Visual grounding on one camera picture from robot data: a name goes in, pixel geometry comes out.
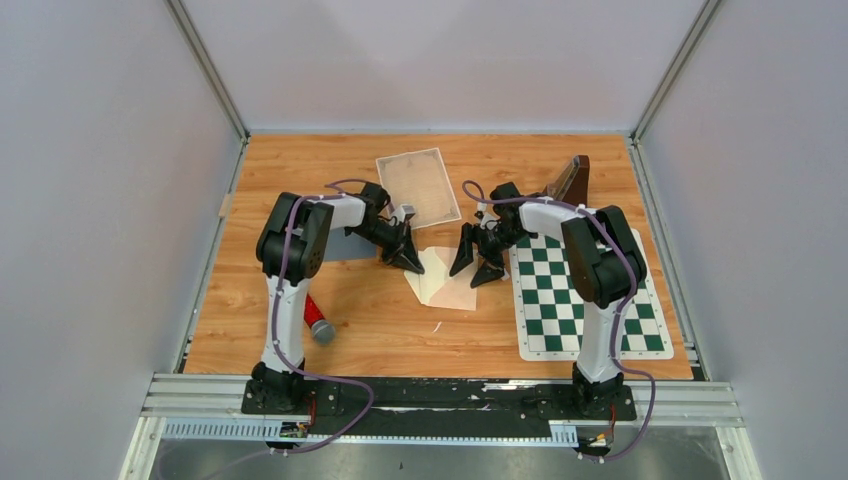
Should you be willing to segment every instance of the metal frame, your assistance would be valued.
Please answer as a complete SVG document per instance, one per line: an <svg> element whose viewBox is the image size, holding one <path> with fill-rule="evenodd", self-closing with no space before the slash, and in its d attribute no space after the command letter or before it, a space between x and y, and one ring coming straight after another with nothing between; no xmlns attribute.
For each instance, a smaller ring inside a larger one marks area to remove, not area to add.
<svg viewBox="0 0 848 480"><path fill-rule="evenodd" d="M227 93L212 61L203 46L200 36L181 0L165 0L171 9L174 20L185 35L198 65L209 80L222 108L233 125L236 133L242 139L242 151L235 166L228 194L232 194L237 186L247 148L250 132L247 131L238 111ZM662 81L657 86L651 100L646 106L636 128L632 132L600 132L608 134L629 135L628 151L630 153L640 192L646 206L648 220L654 235L666 280L671 291L672 301L683 331L687 355L693 366L701 366L700 356L695 345L695 332L689 317L684 288L675 269L675 252L669 242L663 223L663 215L653 194L653 177L645 165L644 151L641 139L650 127L659 111L663 100L676 82L685 67L698 41L706 31L710 21L715 16L721 0L705 0L686 38L678 49L669 65ZM285 130L265 133L290 133ZM357 133L387 133L384 131ZM210 249L206 268L195 298L195 305L188 325L187 338L193 332L200 305L206 291L214 259L220 245L221 235L226 224L229 207L221 216L215 241ZM247 416L240 411L241 396L248 377L245 375L188 375L188 374L157 374L154 376L147 398L142 407L141 415L136 426L132 443L127 452L127 458L121 471L122 479L148 478L154 463L159 442L163 438L205 438L205 439L243 439L257 440L266 438L268 432L273 434L274 428L281 421L303 421L302 416ZM569 383L568 380L512 380L508 383L493 383L487 388L492 389L521 389L540 383ZM635 422L622 424L641 425L647 409L650 396L648 382L628 382L633 390L637 412L640 418ZM604 422L592 421L559 421L551 423L550 439L450 439L450 438L399 438L399 437L342 437L342 442L353 443L407 443L407 444L444 444L452 445L458 441L463 445L528 445L528 446L563 446L570 440L571 432L577 427L597 426ZM733 480L761 479L756 460L751 451L750 441L744 426L744 421L736 403L736 397L728 383L698 382L698 381L660 381L657 382L657 399L654 417L651 425L660 428L708 426L716 429L722 445L724 460Z"/></svg>

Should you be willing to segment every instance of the gray wall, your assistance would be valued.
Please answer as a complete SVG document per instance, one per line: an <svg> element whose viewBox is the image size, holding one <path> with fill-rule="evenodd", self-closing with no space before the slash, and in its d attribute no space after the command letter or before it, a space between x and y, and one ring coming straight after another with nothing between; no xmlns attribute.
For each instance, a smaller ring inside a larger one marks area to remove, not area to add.
<svg viewBox="0 0 848 480"><path fill-rule="evenodd" d="M725 3L644 142L649 168L764 476L844 478L848 3Z"/></svg>
<svg viewBox="0 0 848 480"><path fill-rule="evenodd" d="M702 0L186 0L252 129L635 127Z"/></svg>
<svg viewBox="0 0 848 480"><path fill-rule="evenodd" d="M162 1L0 3L0 478L114 478L238 144Z"/></svg>

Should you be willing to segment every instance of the chessboard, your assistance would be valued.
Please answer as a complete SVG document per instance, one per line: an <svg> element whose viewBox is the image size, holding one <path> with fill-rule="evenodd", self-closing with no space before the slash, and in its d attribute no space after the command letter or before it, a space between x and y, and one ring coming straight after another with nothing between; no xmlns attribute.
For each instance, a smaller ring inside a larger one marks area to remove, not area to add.
<svg viewBox="0 0 848 480"><path fill-rule="evenodd" d="M639 232L633 235L642 250ZM583 342L583 300L574 290L568 255L559 241L539 235L509 250L515 322L521 358L576 360ZM666 360L674 356L650 268L624 319L621 358Z"/></svg>

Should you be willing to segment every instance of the wooden tabletop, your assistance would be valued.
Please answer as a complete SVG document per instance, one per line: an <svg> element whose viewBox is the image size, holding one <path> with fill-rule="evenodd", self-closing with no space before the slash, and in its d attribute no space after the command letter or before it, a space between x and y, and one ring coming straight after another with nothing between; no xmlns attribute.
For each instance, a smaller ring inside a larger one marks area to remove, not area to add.
<svg viewBox="0 0 848 480"><path fill-rule="evenodd" d="M469 220L476 204L462 193L463 180L476 180L486 192L512 181L521 192L531 193L552 181L574 155L588 155L589 205L620 206L641 233L674 345L671 360L624 363L657 378L692 378L624 140L615 135L253 136L185 372L249 373L259 361L268 302L254 252L281 192L328 192L324 184L349 177L378 182L375 159L432 147L441 150ZM461 225L457 221L415 230L415 244L419 250L456 247ZM325 262L310 294L337 330L333 343L319 347L304 328L306 367L316 373L470 378L571 374L571 362L528 362L519 356L510 282L480 287L473 312L431 308L416 300L401 270L377 259L349 260Z"/></svg>

